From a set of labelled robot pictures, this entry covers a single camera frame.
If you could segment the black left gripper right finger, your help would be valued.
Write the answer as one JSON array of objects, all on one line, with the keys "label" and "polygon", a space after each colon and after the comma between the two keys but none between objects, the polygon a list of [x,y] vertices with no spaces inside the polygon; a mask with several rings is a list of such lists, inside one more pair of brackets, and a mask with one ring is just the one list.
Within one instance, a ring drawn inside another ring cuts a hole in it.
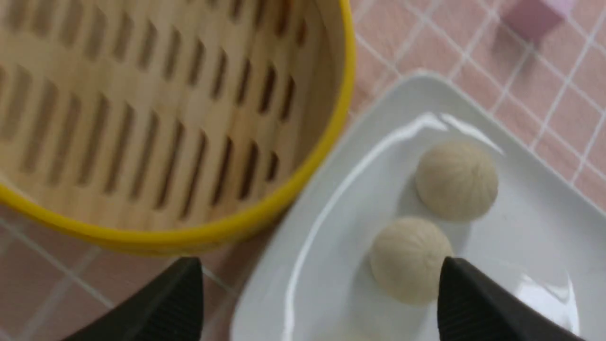
[{"label": "black left gripper right finger", "polygon": [[463,258],[446,257],[437,300],[441,341],[580,341]]}]

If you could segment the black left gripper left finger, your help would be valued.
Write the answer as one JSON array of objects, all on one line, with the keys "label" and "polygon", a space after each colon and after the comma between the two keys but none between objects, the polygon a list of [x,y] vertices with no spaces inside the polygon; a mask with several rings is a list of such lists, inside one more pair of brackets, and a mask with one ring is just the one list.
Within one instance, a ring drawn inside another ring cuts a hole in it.
[{"label": "black left gripper left finger", "polygon": [[120,305],[67,341],[199,341],[204,323],[203,266],[181,257]]}]

